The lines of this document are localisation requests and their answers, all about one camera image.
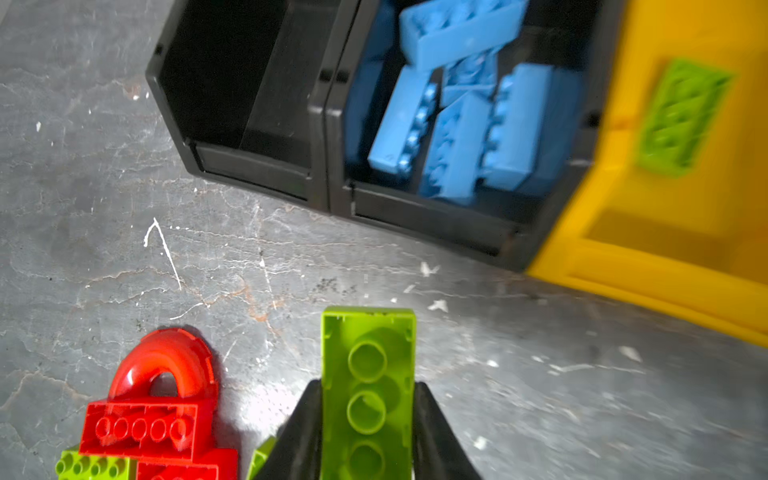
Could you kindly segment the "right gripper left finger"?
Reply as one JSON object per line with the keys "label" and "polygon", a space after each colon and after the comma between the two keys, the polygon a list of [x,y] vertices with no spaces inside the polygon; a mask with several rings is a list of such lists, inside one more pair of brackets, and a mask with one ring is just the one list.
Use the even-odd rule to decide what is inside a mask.
{"label": "right gripper left finger", "polygon": [[320,478],[322,384],[308,383],[282,433],[255,479]]}

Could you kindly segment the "yellow plastic bin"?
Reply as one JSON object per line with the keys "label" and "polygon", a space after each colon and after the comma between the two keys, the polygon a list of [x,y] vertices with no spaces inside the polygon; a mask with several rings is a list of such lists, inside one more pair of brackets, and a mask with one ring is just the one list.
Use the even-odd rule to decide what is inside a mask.
{"label": "yellow plastic bin", "polygon": [[[674,58],[733,74],[696,166],[636,164]],[[767,342],[767,5],[606,1],[588,43],[573,149],[535,226],[535,278]]]}

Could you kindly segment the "blue lego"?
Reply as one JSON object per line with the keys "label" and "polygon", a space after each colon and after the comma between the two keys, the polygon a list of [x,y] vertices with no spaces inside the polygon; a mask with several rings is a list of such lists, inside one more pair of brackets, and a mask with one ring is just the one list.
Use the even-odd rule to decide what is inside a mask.
{"label": "blue lego", "polygon": [[500,79],[481,164],[486,187],[514,191],[533,172],[553,71],[522,63]]}
{"label": "blue lego", "polygon": [[466,93],[490,99],[497,86],[497,49],[487,50],[443,68],[440,105],[447,107]]}
{"label": "blue lego", "polygon": [[485,149],[492,104],[466,93],[438,114],[418,193],[425,198],[470,205]]}
{"label": "blue lego", "polygon": [[399,15],[400,48],[410,66],[432,71],[512,42],[527,8],[521,0],[422,2]]}
{"label": "blue lego", "polygon": [[436,110],[439,88],[431,71],[404,66],[368,154],[379,172],[408,178]]}

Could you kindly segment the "red arch lego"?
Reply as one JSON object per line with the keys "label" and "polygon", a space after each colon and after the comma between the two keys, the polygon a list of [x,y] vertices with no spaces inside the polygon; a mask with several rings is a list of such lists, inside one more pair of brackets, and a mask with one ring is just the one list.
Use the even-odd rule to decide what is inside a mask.
{"label": "red arch lego", "polygon": [[146,335],[122,360],[107,398],[147,397],[155,379],[164,373],[174,377],[180,398],[218,397],[213,352],[206,342],[188,330],[168,328]]}

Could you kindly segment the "green lego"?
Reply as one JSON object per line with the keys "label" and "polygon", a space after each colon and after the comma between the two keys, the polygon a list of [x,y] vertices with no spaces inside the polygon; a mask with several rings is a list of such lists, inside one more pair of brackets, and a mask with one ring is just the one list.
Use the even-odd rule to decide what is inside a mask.
{"label": "green lego", "polygon": [[415,313],[331,306],[321,333],[321,478],[411,478]]}
{"label": "green lego", "polygon": [[136,460],[81,455],[77,447],[63,450],[55,465],[58,480],[134,480],[136,472]]}
{"label": "green lego", "polygon": [[254,480],[256,478],[259,471],[267,462],[276,441],[277,439],[275,436],[270,436],[254,450],[246,476],[247,480]]}
{"label": "green lego", "polygon": [[673,178],[692,171],[732,80],[729,71],[685,58],[672,59],[645,114],[636,164]]}

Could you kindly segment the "black bin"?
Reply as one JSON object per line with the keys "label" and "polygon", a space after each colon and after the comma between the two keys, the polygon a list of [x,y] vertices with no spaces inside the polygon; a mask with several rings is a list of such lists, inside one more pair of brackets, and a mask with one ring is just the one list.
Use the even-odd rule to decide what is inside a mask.
{"label": "black bin", "polygon": [[623,1],[368,1],[325,113],[330,210],[522,272],[590,168]]}
{"label": "black bin", "polygon": [[177,1],[146,79],[186,170],[329,208],[325,107],[355,1]]}

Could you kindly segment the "red lego block center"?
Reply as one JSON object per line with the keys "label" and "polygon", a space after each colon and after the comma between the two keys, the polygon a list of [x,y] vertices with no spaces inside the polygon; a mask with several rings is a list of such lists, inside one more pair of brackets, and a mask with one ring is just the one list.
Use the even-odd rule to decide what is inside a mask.
{"label": "red lego block center", "polygon": [[138,479],[236,479],[238,451],[216,446],[216,408],[212,398],[92,402],[79,452],[135,460]]}

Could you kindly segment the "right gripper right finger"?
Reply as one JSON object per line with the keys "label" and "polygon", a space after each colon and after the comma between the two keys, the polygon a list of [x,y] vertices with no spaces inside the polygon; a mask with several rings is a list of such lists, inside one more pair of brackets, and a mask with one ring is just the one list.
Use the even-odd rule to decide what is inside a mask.
{"label": "right gripper right finger", "polygon": [[425,382],[414,387],[413,470],[416,480],[482,479]]}

